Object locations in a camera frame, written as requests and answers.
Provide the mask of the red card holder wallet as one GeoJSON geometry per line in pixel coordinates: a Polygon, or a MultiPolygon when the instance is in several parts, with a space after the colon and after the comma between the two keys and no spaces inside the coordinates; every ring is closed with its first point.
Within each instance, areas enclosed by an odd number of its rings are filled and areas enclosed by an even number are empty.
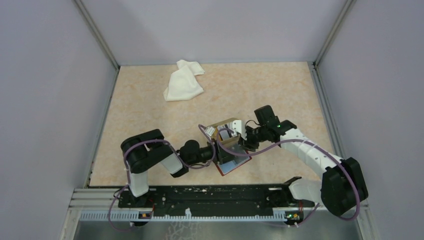
{"type": "Polygon", "coordinates": [[[217,170],[221,174],[221,176],[228,175],[230,172],[234,171],[235,169],[244,165],[245,163],[247,163],[248,161],[250,161],[252,159],[252,157],[249,157],[249,156],[230,155],[225,151],[223,152],[223,154],[226,157],[230,157],[230,161],[227,161],[227,162],[222,163],[222,164],[220,164],[218,162],[214,163],[217,170]]]}

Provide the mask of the beige oval tray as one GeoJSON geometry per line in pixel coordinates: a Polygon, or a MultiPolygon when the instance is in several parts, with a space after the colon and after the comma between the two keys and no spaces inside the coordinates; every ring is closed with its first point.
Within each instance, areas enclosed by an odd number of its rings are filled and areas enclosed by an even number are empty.
{"type": "MultiPolygon", "coordinates": [[[[239,120],[238,118],[235,118],[235,117],[231,117],[231,118],[228,118],[228,119],[226,119],[226,120],[223,120],[223,121],[220,121],[220,122],[217,122],[217,123],[214,123],[214,124],[212,124],[212,125],[208,125],[208,126],[212,126],[212,127],[214,127],[214,128],[216,128],[216,131],[215,131],[215,136],[213,136],[213,137],[210,137],[210,136],[208,136],[211,140],[214,140],[214,141],[216,141],[217,140],[217,138],[219,138],[220,139],[220,136],[219,136],[219,133],[218,133],[218,131],[219,130],[217,130],[217,127],[219,126],[219,125],[225,125],[225,124],[228,124],[229,125],[229,123],[230,122],[232,122],[232,121],[234,121],[234,120],[239,120]]],[[[230,138],[230,139],[226,139],[226,140],[221,140],[220,139],[220,142],[221,142],[221,144],[223,145],[223,146],[225,146],[226,148],[232,148],[234,145],[237,145],[238,144],[238,141],[239,141],[239,136],[236,136],[236,137],[232,137],[232,138],[230,138]]]]}

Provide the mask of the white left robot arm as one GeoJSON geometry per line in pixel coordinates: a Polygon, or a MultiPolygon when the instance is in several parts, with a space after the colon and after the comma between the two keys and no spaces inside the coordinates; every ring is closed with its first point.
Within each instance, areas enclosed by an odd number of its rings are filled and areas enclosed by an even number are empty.
{"type": "Polygon", "coordinates": [[[148,170],[162,164],[169,174],[178,178],[196,164],[223,164],[235,158],[220,147],[214,138],[200,147],[196,140],[188,140],[178,150],[165,140],[159,129],[154,129],[124,140],[120,148],[126,168],[130,200],[138,207],[149,203],[148,170]]]}

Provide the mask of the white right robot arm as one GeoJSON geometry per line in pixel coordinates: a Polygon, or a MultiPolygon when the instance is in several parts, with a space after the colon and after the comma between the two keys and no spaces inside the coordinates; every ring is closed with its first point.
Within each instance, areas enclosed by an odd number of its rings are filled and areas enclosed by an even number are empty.
{"type": "Polygon", "coordinates": [[[282,191],[281,199],[287,206],[295,206],[300,200],[324,205],[337,216],[350,209],[360,208],[369,197],[360,163],[353,157],[343,159],[334,155],[305,136],[291,121],[280,121],[270,105],[254,111],[257,127],[250,127],[241,120],[230,123],[232,136],[238,136],[239,145],[255,152],[260,143],[271,142],[285,149],[313,170],[318,181],[299,178],[282,191]]]}

